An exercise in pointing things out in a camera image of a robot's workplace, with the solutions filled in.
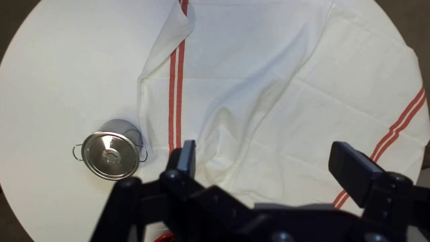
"white towel with red stripes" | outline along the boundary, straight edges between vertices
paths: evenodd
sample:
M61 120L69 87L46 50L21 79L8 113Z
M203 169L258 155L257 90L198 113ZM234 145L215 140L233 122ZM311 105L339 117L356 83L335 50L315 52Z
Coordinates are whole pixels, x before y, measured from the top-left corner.
M180 4L193 32L139 82L151 149L144 180L184 140L198 141L198 180L249 206L334 203L359 212L328 171L338 140L417 180L430 138L422 78L377 3Z

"red stripe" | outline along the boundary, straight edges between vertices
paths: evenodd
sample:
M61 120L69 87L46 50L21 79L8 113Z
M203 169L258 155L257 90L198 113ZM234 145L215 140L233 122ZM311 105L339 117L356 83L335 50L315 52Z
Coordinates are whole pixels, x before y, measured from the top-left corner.
M383 136L383 138L378 142L377 148L373 152L371 160L378 163L378 160L389 149L389 146L393 145L399 138L399 133L408 128L408 125L412 122L414 116L420 112L425 101L426 101L425 89L422 87L417 93L414 99L402 112L397 122L394 122L390 126L390 132L386 136ZM348 198L350 198L348 194L346 191L342 191L334 202L335 207L342 208L342 206L347 202Z
M182 9L187 15L188 0L180 0ZM182 146L182 114L183 114L183 82L184 82L184 54L186 42L171 55L170 74L170 117L168 117L168 142L170 152Z

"stainless steel pot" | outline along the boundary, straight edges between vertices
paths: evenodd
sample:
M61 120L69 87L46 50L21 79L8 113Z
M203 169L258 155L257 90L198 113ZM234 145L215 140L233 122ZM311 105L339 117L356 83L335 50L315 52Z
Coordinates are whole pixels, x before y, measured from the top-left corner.
M78 146L81 146L81 157L77 156ZM97 176L107 180L121 180L136 172L143 148L143 136L132 122L111 120L90 134L84 144L76 145L73 155Z

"round table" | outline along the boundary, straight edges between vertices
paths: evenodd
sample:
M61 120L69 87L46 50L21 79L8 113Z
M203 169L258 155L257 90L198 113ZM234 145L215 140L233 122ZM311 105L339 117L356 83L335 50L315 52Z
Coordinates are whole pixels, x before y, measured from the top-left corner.
M0 67L0 184L35 241L89 241L113 185L72 149L136 122L136 85L171 1L43 0Z

